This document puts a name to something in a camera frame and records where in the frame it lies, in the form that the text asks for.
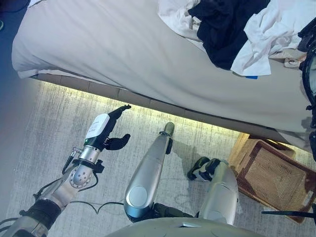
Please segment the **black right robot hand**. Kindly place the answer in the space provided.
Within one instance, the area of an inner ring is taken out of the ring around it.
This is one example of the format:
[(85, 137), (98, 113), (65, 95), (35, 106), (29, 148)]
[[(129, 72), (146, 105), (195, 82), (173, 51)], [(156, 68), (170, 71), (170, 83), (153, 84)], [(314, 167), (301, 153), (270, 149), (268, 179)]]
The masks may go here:
[(316, 19), (314, 18), (307, 26), (299, 33), (301, 39), (297, 49), (301, 52), (308, 52), (316, 47)]

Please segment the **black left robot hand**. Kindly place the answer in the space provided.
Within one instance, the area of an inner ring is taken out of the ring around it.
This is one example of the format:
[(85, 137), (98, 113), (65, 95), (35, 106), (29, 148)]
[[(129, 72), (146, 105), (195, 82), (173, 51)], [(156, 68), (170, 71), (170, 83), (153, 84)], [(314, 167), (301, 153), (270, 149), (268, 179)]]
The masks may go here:
[(109, 136), (122, 113), (130, 108), (130, 105), (124, 105), (108, 114), (98, 115), (86, 134), (83, 146), (91, 146), (99, 151), (104, 149), (109, 151), (122, 149), (128, 143), (130, 134), (125, 134), (121, 138), (110, 138)]

